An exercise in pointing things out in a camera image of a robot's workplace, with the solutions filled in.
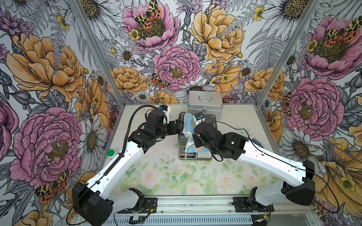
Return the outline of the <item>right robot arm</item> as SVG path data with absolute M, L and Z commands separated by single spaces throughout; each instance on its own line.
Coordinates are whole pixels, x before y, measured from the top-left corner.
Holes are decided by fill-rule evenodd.
M 250 203 L 269 206 L 275 203 L 312 204 L 315 196 L 314 163 L 292 161 L 270 152 L 235 132 L 222 134 L 211 123 L 201 122 L 194 129 L 196 147 L 205 147 L 222 159 L 233 159 L 259 167 L 280 178 L 262 188 L 254 187 Z

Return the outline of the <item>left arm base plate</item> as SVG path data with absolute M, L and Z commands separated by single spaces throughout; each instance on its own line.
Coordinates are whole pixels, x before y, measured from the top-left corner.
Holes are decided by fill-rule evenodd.
M 118 214 L 126 214 L 126 213 L 148 214 L 150 212 L 151 214 L 153 214 L 153 213 L 156 213 L 157 202 L 158 202 L 157 198 L 146 197 L 146 198 L 143 198 L 141 201 L 138 201 L 135 207 L 133 207 L 131 209 L 124 209 L 124 210 L 118 211 L 117 213 Z

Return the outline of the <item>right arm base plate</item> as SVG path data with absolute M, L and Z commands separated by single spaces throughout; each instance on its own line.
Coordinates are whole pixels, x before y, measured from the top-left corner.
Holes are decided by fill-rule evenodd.
M 274 212 L 274 206 L 268 205 L 264 206 L 259 204 L 256 201 L 250 201 L 249 197 L 234 197 L 231 205 L 234 206 L 235 211 L 239 213 L 248 213 L 248 212 Z

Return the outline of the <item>grey coffee machine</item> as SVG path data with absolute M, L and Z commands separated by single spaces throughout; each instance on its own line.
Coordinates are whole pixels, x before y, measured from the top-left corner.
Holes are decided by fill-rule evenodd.
M 210 151 L 205 147 L 196 148 L 192 139 L 195 120 L 192 120 L 188 116 L 186 121 L 186 134 L 182 133 L 178 135 L 179 145 L 179 157 L 182 160 L 199 160 L 199 161 L 211 161 L 212 155 Z

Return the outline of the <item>blue patterned cloth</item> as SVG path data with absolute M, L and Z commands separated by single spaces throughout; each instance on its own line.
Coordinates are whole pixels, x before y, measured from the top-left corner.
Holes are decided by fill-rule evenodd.
M 183 119 L 183 135 L 187 138 L 185 146 L 185 151 L 187 153 L 202 153 L 206 151 L 204 147 L 195 146 L 193 135 L 196 126 L 197 124 L 194 115 L 186 113 Z

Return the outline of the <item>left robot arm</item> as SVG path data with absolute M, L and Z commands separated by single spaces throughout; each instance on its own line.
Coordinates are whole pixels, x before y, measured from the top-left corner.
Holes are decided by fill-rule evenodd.
M 119 179 L 158 139 L 181 134 L 183 121 L 169 121 L 167 111 L 154 109 L 137 130 L 127 129 L 123 147 L 114 159 L 87 182 L 78 182 L 72 188 L 72 209 L 92 226 L 103 225 L 114 213 L 110 193 Z

